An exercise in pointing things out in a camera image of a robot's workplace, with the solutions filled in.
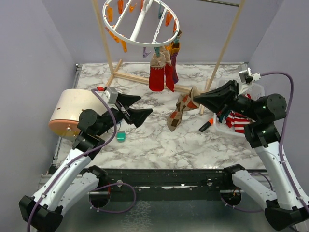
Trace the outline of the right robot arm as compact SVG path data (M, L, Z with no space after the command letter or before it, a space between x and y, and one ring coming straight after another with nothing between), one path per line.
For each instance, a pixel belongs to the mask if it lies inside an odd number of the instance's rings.
M266 168L274 191L251 177L241 165L224 169L222 184L227 189L235 186L245 191L263 209L271 227L281 231L309 218L309 197L298 183L280 144L274 121L286 118L286 100L271 94L253 100L239 93L235 80L194 97L194 101L213 113L231 110L253 120L244 127L245 138Z

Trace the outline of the wooden hanger rack frame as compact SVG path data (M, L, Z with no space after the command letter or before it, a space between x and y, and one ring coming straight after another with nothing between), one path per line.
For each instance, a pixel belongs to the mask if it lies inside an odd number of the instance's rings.
M112 24L112 7L110 6L111 1L105 1L103 7L100 7L96 0L92 1L92 6L100 30L101 38L103 41L105 54L107 57L109 69L111 72L111 77L109 78L106 86L110 86L114 78L122 78L133 82L138 82L146 84L149 86L152 91L162 91L164 88L168 88L172 91L178 92L188 92L189 89L183 86L177 85L176 80L176 60L179 53L179 39L181 37L180 23L173 12L173 10L166 5L163 1L158 0L157 4L159 5L159 14L158 14L158 25L154 33L154 37L151 43L142 43L137 41L137 36L140 32L142 23L145 19L145 16L149 9L151 8L153 1L143 0L141 1L141 9L139 17L136 21L135 27L131 36L128 38L117 32L118 27L121 25L126 13L133 10L135 7L131 4L131 1L128 1L126 4L123 4L121 0L117 2L119 17L115 25ZM156 41L163 21L170 22L173 19L173 33L172 37L166 39L164 42L158 43ZM117 66L113 66L112 57L109 50L107 36L105 32L109 32L112 35L113 39L122 45L124 52L127 51L127 44L134 46L140 46L143 49L153 48L155 50L155 58L151 60L150 67L150 77L144 78L136 75L130 75L127 73L118 72L119 67L122 64L122 61L119 61Z

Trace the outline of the beige argyle sock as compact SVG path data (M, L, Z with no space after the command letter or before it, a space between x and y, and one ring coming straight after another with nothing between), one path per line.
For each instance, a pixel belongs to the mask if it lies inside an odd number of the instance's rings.
M182 121L183 113L198 109L200 104L194 101L194 97L200 96L200 91L196 86L184 94L181 93L176 103L176 109L167 118L167 126L170 131L174 131Z

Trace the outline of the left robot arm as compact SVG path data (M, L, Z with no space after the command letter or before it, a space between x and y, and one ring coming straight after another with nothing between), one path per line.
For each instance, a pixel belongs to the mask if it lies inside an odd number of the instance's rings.
M27 231L32 227L41 232L54 232L60 225L67 211L91 190L103 190L107 179L97 166L90 167L75 182L78 174L87 166L100 150L116 136L112 134L104 141L100 136L110 128L117 128L117 123L125 120L127 124L140 127L153 112L151 108L131 109L130 106L141 99L140 96L120 94L117 91L99 89L85 91L85 99L75 96L70 105L62 105L55 113L63 110L66 114L78 115L78 129L74 143L66 160L52 177L31 197L24 196L19 207L22 218L27 222Z

